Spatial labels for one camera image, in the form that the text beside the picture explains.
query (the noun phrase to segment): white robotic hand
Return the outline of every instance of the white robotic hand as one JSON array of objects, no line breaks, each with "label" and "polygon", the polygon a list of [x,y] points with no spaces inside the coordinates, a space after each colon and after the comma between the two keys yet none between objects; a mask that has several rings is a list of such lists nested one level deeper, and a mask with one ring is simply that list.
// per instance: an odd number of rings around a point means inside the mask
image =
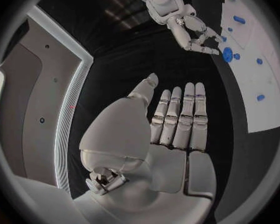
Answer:
[{"label": "white robotic hand", "polygon": [[164,90],[151,120],[151,144],[187,151],[204,151],[207,138],[206,96],[202,83],[185,86],[182,111],[181,88],[175,87],[172,95]]},{"label": "white robotic hand", "polygon": [[[143,0],[146,3],[151,18],[160,25],[166,25],[185,50],[219,55],[217,49],[202,46],[209,37],[214,37],[217,42],[223,39],[213,29],[196,17],[196,10],[183,0]],[[191,39],[188,29],[200,32],[198,39]]]}]

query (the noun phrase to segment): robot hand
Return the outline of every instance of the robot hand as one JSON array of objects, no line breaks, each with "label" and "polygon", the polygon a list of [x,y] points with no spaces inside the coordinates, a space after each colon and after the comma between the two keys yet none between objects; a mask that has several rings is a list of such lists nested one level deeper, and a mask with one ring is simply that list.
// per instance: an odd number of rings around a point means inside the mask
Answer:
[{"label": "robot hand", "polygon": [[[202,46],[209,37],[214,37],[217,42],[223,39],[213,29],[196,17],[196,10],[183,0],[143,0],[146,3],[149,15],[160,25],[170,29],[177,43],[185,50],[207,54],[219,55],[217,49]],[[200,32],[198,39],[191,39],[186,28]]]},{"label": "robot hand", "polygon": [[204,151],[207,138],[206,96],[202,83],[187,83],[183,97],[181,88],[175,87],[172,95],[164,90],[152,118],[151,144],[161,144],[187,151]]}]

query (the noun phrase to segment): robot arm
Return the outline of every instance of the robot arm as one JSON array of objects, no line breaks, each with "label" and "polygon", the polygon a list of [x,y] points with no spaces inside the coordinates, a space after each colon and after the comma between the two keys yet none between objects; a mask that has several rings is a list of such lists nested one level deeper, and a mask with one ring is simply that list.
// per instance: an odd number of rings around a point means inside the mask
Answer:
[{"label": "robot arm", "polygon": [[[160,25],[167,25],[173,33],[177,43],[185,50],[219,55],[219,51],[202,46],[209,37],[222,42],[213,29],[196,17],[196,10],[183,0],[142,0],[146,3],[149,15]],[[201,33],[198,39],[191,39],[186,28]]]}]

